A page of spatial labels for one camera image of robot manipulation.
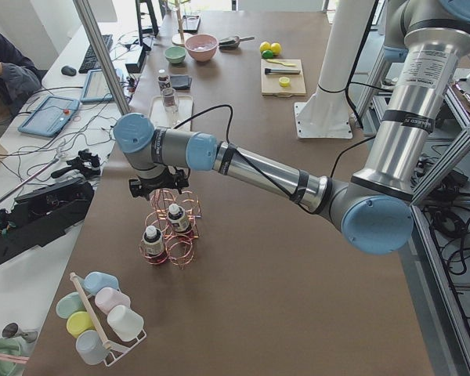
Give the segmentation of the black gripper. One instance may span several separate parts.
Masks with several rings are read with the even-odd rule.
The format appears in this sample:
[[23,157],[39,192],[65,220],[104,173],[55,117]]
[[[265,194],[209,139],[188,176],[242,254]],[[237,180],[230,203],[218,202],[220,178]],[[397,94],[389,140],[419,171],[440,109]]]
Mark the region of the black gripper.
[[155,190],[160,189],[173,189],[177,190],[179,194],[189,186],[190,171],[185,172],[183,169],[174,167],[174,172],[170,171],[168,166],[156,177],[145,179],[139,177],[138,179],[130,179],[128,181],[128,188],[133,197],[150,198],[150,195]]

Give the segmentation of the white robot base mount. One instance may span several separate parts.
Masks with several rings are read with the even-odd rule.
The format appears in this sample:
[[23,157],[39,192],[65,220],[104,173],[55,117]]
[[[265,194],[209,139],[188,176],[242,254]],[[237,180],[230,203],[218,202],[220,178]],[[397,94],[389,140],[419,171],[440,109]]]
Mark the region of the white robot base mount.
[[351,139],[349,106],[341,103],[297,102],[293,105],[299,139]]

